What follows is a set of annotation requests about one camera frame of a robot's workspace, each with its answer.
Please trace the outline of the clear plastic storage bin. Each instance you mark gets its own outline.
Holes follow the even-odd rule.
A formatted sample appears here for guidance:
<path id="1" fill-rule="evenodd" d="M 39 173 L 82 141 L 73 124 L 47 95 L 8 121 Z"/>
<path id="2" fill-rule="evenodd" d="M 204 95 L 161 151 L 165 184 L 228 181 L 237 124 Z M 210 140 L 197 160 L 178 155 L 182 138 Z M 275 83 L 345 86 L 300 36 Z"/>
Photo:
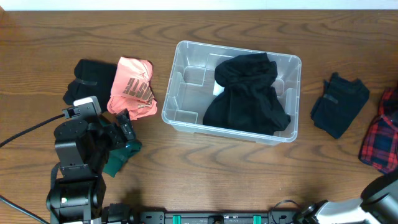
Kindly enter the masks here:
<path id="1" fill-rule="evenodd" d="M 298 135 L 299 101 L 302 61 L 296 55 L 268 52 L 269 60 L 277 64 L 277 78 L 272 84 L 277 98 L 291 122 L 284 131 L 264 135 L 203 125 L 203 117 L 213 95 L 215 68 L 225 60 L 239 55 L 255 54 L 255 50 L 240 49 L 183 40 L 175 49 L 169 85 L 162 108 L 162 119 L 177 131 L 202 133 L 253 141 L 275 146 L 293 142 Z"/>

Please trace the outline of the large black garment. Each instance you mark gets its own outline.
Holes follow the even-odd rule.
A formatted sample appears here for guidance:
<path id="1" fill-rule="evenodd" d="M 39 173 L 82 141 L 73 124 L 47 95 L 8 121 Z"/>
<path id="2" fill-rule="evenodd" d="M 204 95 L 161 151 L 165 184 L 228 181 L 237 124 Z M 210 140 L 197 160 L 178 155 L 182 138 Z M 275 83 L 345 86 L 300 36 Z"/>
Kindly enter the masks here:
<path id="1" fill-rule="evenodd" d="M 277 99 L 272 84 L 277 64 L 266 53 L 239 55 L 215 68 L 215 81 L 224 88 L 209 105 L 203 124 L 217 128 L 273 135 L 285 130 L 291 117 Z"/>

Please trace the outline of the dark navy garment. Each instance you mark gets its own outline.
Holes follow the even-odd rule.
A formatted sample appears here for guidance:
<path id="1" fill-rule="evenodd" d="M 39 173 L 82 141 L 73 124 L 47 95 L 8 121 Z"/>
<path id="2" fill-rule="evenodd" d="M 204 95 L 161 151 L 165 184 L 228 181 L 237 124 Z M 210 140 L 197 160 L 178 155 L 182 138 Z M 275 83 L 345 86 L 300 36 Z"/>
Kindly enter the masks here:
<path id="1" fill-rule="evenodd" d="M 316 127 L 338 139 L 367 103 L 369 94 L 360 79 L 351 82 L 334 72 L 324 81 L 323 95 L 315 102 L 310 117 Z"/>

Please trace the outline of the red navy plaid shirt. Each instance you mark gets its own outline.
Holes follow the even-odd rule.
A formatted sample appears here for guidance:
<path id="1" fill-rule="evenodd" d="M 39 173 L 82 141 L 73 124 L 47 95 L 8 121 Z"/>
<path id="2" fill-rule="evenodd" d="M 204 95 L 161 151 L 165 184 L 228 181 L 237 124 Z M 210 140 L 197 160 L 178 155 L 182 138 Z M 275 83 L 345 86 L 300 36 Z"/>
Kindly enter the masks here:
<path id="1" fill-rule="evenodd" d="M 359 160 L 383 174 L 397 170 L 397 88 L 384 91 L 377 116 L 359 151 Z"/>

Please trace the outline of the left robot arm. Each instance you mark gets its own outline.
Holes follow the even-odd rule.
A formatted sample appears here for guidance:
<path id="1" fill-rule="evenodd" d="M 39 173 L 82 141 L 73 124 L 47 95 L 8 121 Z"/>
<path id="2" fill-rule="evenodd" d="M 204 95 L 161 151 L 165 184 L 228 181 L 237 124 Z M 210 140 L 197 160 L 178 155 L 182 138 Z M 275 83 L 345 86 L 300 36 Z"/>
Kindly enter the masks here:
<path id="1" fill-rule="evenodd" d="M 141 150 L 129 113 L 122 110 L 115 123 L 96 111 L 77 107 L 63 111 L 66 121 L 54 131 L 59 163 L 51 171 L 46 206 L 51 223 L 109 221 L 103 215 L 106 190 L 103 173 L 114 177 Z"/>

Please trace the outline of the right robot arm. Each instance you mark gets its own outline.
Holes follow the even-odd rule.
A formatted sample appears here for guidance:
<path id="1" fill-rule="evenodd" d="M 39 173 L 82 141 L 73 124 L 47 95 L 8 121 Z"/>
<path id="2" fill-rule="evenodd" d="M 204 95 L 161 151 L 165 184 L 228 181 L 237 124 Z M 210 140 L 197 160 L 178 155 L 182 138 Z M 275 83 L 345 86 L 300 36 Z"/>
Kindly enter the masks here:
<path id="1" fill-rule="evenodd" d="M 296 214 L 294 223 L 397 224 L 397 171 L 380 176 L 360 198 L 341 202 L 324 200 Z"/>

